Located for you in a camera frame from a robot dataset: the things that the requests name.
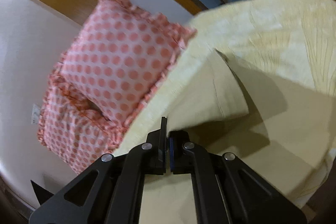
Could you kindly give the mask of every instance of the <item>pink polka dot pillow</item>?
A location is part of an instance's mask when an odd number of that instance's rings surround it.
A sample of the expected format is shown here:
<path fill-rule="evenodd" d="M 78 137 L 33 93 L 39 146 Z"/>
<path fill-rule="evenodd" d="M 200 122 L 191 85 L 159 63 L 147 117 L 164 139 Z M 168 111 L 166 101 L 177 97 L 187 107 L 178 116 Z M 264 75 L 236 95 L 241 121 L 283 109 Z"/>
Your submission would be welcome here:
<path fill-rule="evenodd" d="M 125 133 L 195 32 L 129 0 L 99 0 L 61 73 Z"/>
<path fill-rule="evenodd" d="M 113 133 L 115 124 L 90 109 L 88 99 L 59 74 L 62 59 L 49 75 L 37 136 L 79 174 L 104 153 L 112 153 L 123 135 Z"/>

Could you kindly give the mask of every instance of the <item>polka dot pillowcase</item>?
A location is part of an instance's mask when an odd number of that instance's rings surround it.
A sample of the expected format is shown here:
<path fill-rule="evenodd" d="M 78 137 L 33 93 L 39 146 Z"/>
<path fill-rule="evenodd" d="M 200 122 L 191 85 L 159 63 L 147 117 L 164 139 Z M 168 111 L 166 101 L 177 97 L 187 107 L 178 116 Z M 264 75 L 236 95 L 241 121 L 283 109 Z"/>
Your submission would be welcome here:
<path fill-rule="evenodd" d="M 112 133 L 115 124 L 60 75 L 63 60 L 64 54 L 48 77 L 37 137 L 79 174 L 104 153 L 112 153 L 123 135 Z"/>
<path fill-rule="evenodd" d="M 99 0 L 61 74 L 125 133 L 195 33 L 129 0 Z"/>

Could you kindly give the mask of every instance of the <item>wall outlet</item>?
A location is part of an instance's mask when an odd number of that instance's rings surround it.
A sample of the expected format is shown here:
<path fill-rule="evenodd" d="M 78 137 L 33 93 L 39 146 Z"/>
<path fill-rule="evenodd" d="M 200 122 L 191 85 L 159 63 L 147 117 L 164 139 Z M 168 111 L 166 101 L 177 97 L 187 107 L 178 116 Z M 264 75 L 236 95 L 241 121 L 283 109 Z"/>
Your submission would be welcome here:
<path fill-rule="evenodd" d="M 31 124 L 38 124 L 40 118 L 41 107 L 33 104 L 33 110 L 31 111 Z"/>

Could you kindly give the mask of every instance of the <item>yellow blanket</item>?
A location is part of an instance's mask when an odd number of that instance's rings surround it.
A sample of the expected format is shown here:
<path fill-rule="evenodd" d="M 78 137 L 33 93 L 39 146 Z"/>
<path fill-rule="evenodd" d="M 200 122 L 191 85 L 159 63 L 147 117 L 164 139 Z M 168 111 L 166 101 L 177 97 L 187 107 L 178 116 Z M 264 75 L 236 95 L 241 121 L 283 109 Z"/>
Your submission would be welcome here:
<path fill-rule="evenodd" d="M 115 155 L 144 142 L 165 115 L 169 129 L 186 128 L 209 152 L 234 152 L 303 206 L 336 155 L 336 3 L 247 0 L 190 25 L 197 36 Z M 188 175 L 146 182 L 141 223 L 196 222 Z"/>

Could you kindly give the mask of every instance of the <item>screw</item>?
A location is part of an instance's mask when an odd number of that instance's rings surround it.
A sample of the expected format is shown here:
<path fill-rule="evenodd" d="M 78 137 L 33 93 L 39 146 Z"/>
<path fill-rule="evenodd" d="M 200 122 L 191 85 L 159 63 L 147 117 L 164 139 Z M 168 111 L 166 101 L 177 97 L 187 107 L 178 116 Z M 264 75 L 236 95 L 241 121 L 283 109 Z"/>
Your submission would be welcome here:
<path fill-rule="evenodd" d="M 151 143 L 143 143 L 142 144 L 142 146 L 141 146 L 141 148 L 143 149 L 143 150 L 149 150 L 149 149 L 152 149 L 152 144 Z"/>
<path fill-rule="evenodd" d="M 110 160 L 112 160 L 113 159 L 113 155 L 112 154 L 104 154 L 102 157 L 101 157 L 101 160 L 103 161 L 103 162 L 108 162 L 108 161 L 110 161 Z"/>
<path fill-rule="evenodd" d="M 224 154 L 224 159 L 226 160 L 234 160 L 236 158 L 235 154 L 228 152 Z"/>
<path fill-rule="evenodd" d="M 186 142 L 183 146 L 185 149 L 193 149 L 195 147 L 195 144 L 192 142 Z"/>

